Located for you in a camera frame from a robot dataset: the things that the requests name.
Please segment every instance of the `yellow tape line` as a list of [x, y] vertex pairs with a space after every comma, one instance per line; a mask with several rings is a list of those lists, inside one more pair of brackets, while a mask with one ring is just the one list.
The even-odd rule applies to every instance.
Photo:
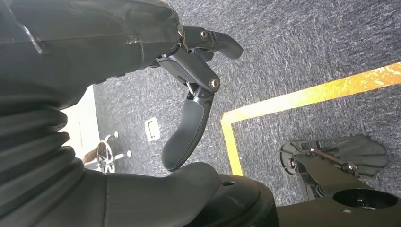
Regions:
[[243, 175], [232, 123], [396, 84], [401, 84], [401, 62], [224, 113], [221, 125], [233, 174]]

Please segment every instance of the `metal screw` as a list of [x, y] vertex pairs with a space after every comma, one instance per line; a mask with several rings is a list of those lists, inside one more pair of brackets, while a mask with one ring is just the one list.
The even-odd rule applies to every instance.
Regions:
[[209, 33], [208, 33], [207, 31], [203, 30], [203, 31], [200, 32], [200, 37], [201, 37], [203, 40], [207, 40], [207, 39], [208, 39], [208, 36], [209, 36]]
[[352, 213], [351, 210], [349, 210], [349, 209], [343, 209], [343, 210], [341, 210], [341, 211], [344, 212], [344, 213], [347, 213], [347, 214]]
[[194, 96], [195, 95], [195, 92], [194, 92], [194, 90], [192, 89], [192, 87], [191, 87], [191, 84], [187, 81], [187, 87], [188, 87], [188, 90], [189, 90], [189, 92]]
[[216, 77], [212, 78], [209, 82], [209, 86], [212, 91], [218, 91], [220, 89], [220, 79]]
[[288, 166], [291, 167], [291, 169], [295, 169], [296, 163], [295, 163], [295, 160], [293, 158], [290, 158], [288, 160]]

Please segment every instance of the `white wall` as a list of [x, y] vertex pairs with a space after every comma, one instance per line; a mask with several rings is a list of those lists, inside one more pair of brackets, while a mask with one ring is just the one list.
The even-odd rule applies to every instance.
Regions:
[[68, 116], [68, 123], [61, 131], [66, 131], [70, 135], [70, 140], [64, 145], [73, 147], [76, 157], [82, 158], [87, 152], [96, 148], [100, 140], [93, 87], [88, 87], [78, 104], [62, 112]]

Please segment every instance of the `gray carpet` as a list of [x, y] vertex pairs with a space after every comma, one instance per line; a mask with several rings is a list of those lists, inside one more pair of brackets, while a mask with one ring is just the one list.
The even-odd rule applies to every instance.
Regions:
[[[244, 47], [239, 60], [218, 54], [210, 63], [222, 88], [188, 161], [207, 162], [220, 173], [231, 171], [220, 125], [223, 112], [401, 61], [400, 1], [169, 2], [184, 24], [228, 33]], [[400, 91], [401, 86], [387, 87], [235, 123], [245, 176], [267, 184], [278, 205], [299, 202], [295, 178], [279, 167], [280, 146], [289, 140], [362, 134], [385, 145], [391, 158], [369, 184], [401, 196]], [[177, 128], [186, 93], [161, 68], [95, 86], [100, 136], [118, 131], [122, 150], [132, 151], [130, 159], [119, 160], [117, 171], [167, 174], [161, 150]], [[144, 121], [151, 117], [157, 117], [161, 139], [148, 142]]]

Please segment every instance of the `circular hole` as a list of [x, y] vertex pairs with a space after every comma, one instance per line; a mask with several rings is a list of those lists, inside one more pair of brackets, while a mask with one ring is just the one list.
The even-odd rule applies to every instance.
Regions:
[[343, 210], [341, 210], [341, 212], [344, 212], [344, 213], [350, 214], [350, 213], [351, 213], [351, 210], [349, 210], [349, 209], [343, 209]]
[[234, 185], [234, 184], [236, 184], [235, 181], [226, 181], [226, 182], [223, 182], [223, 186], [231, 186], [231, 185]]
[[384, 209], [398, 203], [398, 198], [376, 190], [370, 189], [349, 189], [334, 194], [333, 199], [348, 207], [360, 209]]

